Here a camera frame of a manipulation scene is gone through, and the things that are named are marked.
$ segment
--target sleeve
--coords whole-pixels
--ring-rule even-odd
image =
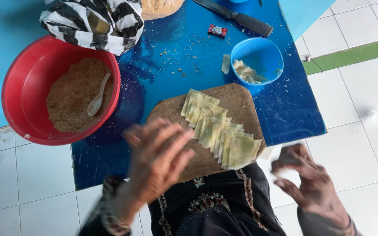
[[[79,236],[129,236],[131,229],[115,216],[115,195],[124,182],[116,176],[107,176],[103,182],[103,196],[93,209]]]
[[[360,236],[351,217],[345,229],[336,227],[320,215],[304,212],[300,207],[297,208],[297,217],[304,236]]]

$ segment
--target knife handle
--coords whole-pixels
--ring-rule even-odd
[[[237,13],[233,12],[231,17],[239,24],[243,25],[244,27],[264,36],[268,37],[270,33],[272,33],[273,27],[262,22],[254,17],[246,15],[244,13]]]

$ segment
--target blue plastic bowl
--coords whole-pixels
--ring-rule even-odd
[[[234,70],[234,60],[242,60],[247,66],[255,69],[258,75],[267,80],[262,83],[248,83],[241,79]],[[278,79],[284,69],[284,61],[278,47],[261,37],[249,38],[236,44],[230,54],[231,68],[237,78],[245,84],[263,86]]]

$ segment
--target wooden cutting board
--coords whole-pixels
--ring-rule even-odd
[[[229,83],[223,86],[201,90],[204,94],[218,98],[220,107],[228,110],[227,117],[232,117],[232,123],[243,124],[244,132],[254,134],[255,139],[264,139],[260,128],[259,119],[257,118],[255,105],[253,104],[252,95],[247,88],[237,84]],[[162,117],[177,122],[184,128],[189,127],[189,121],[180,115],[186,100],[186,94],[160,101],[155,105],[147,118],[147,122],[156,117]],[[186,169],[180,175],[179,182],[196,179],[205,175],[212,175],[219,172],[227,171],[221,168],[217,159],[209,149],[203,148],[197,140],[192,140],[187,144],[192,148],[196,155],[187,165]],[[257,157],[265,149],[265,141],[260,145]]]

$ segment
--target blue table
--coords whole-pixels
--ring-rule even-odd
[[[263,1],[262,7],[257,0],[218,3],[275,28],[268,39],[283,55],[284,72],[261,91],[242,84],[253,96],[266,145],[324,134],[322,116],[278,1]],[[208,37],[210,24],[228,28],[225,39]],[[145,22],[138,44],[117,58],[122,84],[116,111],[92,136],[72,144],[76,189],[99,185],[108,174],[125,177],[129,150],[121,132],[132,123],[143,123],[160,100],[186,94],[190,88],[238,82],[231,70],[227,75],[220,70],[223,54],[230,54],[241,40],[260,36],[243,29],[191,0],[169,17]]]

